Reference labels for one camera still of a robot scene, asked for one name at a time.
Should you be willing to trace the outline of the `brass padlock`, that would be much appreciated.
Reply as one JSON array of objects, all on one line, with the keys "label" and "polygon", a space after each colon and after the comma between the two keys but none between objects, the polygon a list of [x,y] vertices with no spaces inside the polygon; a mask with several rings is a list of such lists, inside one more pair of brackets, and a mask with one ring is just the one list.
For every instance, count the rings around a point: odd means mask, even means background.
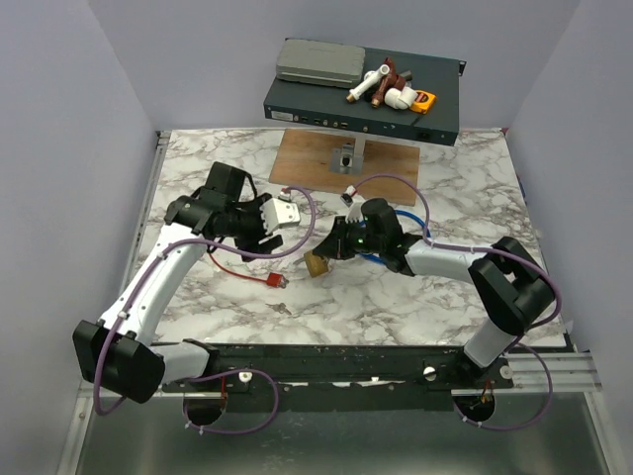
[{"label": "brass padlock", "polygon": [[304,263],[312,278],[317,278],[329,271],[328,259],[315,255],[311,250],[304,254]]}]

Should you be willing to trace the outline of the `red cable padlock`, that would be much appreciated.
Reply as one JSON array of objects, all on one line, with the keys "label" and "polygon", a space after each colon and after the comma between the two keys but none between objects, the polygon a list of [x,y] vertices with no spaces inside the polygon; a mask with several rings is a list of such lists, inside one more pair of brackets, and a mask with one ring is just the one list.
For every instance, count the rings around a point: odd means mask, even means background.
[{"label": "red cable padlock", "polygon": [[217,269],[233,277],[262,283],[271,288],[284,289],[287,286],[288,280],[280,273],[270,272],[266,277],[247,275],[244,273],[235,272],[234,270],[225,267],[214,257],[214,255],[210,251],[207,252],[207,255]]}]

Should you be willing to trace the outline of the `blue cable lock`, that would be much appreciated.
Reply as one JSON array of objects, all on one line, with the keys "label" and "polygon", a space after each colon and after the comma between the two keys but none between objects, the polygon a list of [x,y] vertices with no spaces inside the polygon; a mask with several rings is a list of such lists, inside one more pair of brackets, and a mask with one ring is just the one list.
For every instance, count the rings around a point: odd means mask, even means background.
[{"label": "blue cable lock", "polygon": [[[399,217],[405,217],[409,220],[414,221],[421,229],[424,229],[426,227],[424,220],[418,217],[417,215],[415,215],[414,213],[411,213],[405,210],[395,210],[395,213]],[[386,262],[378,254],[360,253],[360,256],[366,260],[386,266]]]}]

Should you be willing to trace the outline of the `silver key set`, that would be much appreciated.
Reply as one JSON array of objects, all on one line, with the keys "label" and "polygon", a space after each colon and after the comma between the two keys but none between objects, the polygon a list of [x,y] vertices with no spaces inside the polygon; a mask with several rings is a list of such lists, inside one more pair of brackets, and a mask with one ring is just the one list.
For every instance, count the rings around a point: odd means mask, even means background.
[{"label": "silver key set", "polygon": [[267,304],[267,307],[271,309],[272,311],[281,315],[287,315],[287,316],[293,315],[293,313],[288,309],[285,303]]}]

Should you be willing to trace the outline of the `wooden base board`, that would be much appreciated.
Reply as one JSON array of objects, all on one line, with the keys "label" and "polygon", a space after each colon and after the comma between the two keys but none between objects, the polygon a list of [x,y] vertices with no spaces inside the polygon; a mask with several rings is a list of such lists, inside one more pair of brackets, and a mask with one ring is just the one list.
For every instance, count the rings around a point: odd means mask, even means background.
[{"label": "wooden base board", "polygon": [[[352,143],[364,155],[360,175],[329,171],[334,148]],[[269,181],[279,185],[341,194],[348,186],[376,174],[392,174],[415,184],[418,177],[420,150],[417,146],[369,140],[365,136],[341,136],[288,129],[282,136]]]}]

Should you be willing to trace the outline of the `dark blue network switch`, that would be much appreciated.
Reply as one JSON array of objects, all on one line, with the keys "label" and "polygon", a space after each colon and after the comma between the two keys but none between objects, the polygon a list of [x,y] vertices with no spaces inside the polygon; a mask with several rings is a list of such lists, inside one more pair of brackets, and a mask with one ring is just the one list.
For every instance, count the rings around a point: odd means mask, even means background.
[{"label": "dark blue network switch", "polygon": [[263,102],[264,115],[271,120],[288,123],[368,133],[424,143],[451,145],[459,132],[459,79],[465,63],[462,60],[361,47],[366,50],[366,72],[379,68],[390,57],[400,74],[410,70],[412,81],[406,87],[436,95],[436,101],[425,115],[410,109],[395,110],[385,103],[373,108],[371,98],[377,89],[370,88],[358,101],[349,103],[351,88],[319,86],[289,82],[275,77]]}]

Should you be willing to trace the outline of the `white pvc elbow fitting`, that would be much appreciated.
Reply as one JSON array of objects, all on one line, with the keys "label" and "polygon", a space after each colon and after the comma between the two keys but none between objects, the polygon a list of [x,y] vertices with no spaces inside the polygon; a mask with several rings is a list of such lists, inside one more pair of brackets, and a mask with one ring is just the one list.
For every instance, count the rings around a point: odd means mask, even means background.
[{"label": "white pvc elbow fitting", "polygon": [[395,110],[407,110],[417,97],[418,93],[410,87],[392,87],[385,93],[384,103]]}]

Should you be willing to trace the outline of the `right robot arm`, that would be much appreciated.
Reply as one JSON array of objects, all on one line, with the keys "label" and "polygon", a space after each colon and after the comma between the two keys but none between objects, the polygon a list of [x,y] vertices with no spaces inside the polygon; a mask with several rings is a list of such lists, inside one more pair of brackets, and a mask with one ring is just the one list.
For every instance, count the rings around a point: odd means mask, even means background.
[{"label": "right robot arm", "polygon": [[557,299],[547,274],[512,237],[488,247],[435,243],[426,232],[404,232],[396,211],[382,198],[364,202],[360,212],[358,222],[336,217],[313,254],[333,260],[375,254],[398,274],[443,277],[473,285],[488,319],[464,345],[454,366],[457,380],[466,387],[475,388],[488,380],[491,365]]}]

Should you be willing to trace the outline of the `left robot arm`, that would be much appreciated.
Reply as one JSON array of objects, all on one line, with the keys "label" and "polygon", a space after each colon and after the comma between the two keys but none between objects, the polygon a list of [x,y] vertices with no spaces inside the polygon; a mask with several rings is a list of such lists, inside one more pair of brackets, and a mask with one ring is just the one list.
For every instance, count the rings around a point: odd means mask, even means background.
[{"label": "left robot arm", "polygon": [[156,244],[123,295],[95,323],[82,321],[72,340],[83,378],[136,403],[158,387],[187,380],[199,391],[220,376],[209,346],[184,340],[153,347],[160,318],[192,266],[212,241],[233,240],[249,261],[269,254],[283,240],[275,231],[282,218],[296,221],[297,209],[269,193],[240,198],[249,173],[220,162],[206,183],[171,202]]}]

